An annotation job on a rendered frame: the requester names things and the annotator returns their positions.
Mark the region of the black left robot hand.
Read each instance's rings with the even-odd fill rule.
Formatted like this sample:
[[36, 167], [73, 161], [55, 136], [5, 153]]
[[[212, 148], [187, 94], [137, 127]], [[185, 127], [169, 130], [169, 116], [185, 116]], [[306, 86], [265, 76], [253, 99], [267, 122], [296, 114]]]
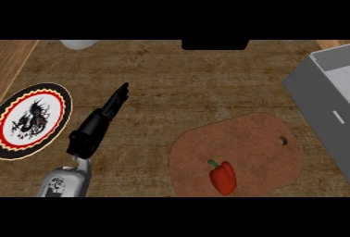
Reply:
[[125, 82], [110, 95], [103, 107], [95, 108], [76, 130], [69, 133], [66, 152], [81, 159], [92, 156], [114, 115], [128, 98], [128, 83]]

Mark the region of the brown wooden cutting board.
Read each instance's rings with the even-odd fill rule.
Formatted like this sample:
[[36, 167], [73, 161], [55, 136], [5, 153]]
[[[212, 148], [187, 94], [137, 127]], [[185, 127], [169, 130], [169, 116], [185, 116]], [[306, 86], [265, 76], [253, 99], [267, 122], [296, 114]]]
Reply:
[[209, 163], [231, 164], [231, 197], [259, 196], [290, 184], [301, 174], [302, 153], [293, 134], [267, 113], [249, 113], [185, 131], [174, 141], [169, 173], [178, 196], [219, 196]]

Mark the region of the grey open box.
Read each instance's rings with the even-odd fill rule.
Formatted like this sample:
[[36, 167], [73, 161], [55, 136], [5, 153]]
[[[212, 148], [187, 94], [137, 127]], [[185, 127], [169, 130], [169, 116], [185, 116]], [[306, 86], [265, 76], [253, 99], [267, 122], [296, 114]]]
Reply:
[[281, 85], [350, 184], [350, 44], [311, 52]]

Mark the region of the black plate with dragon print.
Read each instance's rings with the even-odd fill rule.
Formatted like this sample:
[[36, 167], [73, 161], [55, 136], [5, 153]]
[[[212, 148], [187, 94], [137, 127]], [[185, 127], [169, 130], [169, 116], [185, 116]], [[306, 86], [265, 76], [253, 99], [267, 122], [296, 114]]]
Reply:
[[0, 105], [0, 160], [32, 156], [58, 136], [72, 112], [72, 98], [55, 83], [36, 83]]

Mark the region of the pale grey round object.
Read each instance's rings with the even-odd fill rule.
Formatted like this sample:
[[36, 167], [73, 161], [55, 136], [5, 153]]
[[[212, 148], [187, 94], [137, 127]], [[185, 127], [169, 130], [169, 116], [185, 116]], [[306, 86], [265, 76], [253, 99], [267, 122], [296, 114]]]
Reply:
[[63, 46], [72, 50], [82, 50], [92, 46], [97, 42], [97, 40], [61, 40]]

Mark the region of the red bell pepper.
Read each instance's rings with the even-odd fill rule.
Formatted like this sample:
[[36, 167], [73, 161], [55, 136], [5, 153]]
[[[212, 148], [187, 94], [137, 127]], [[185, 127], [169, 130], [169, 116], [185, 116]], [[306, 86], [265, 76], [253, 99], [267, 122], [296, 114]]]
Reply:
[[213, 160], [208, 163], [212, 165], [212, 170], [209, 172], [210, 185], [221, 195], [228, 195], [236, 188], [236, 178], [234, 171], [228, 161], [222, 161], [216, 164]]

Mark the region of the black rectangular appliance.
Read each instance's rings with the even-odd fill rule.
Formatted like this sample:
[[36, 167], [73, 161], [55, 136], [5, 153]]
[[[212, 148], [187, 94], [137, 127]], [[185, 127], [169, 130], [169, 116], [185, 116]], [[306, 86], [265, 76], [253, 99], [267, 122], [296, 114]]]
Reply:
[[231, 41], [199, 41], [182, 40], [181, 48], [184, 50], [243, 50], [247, 46], [247, 40]]

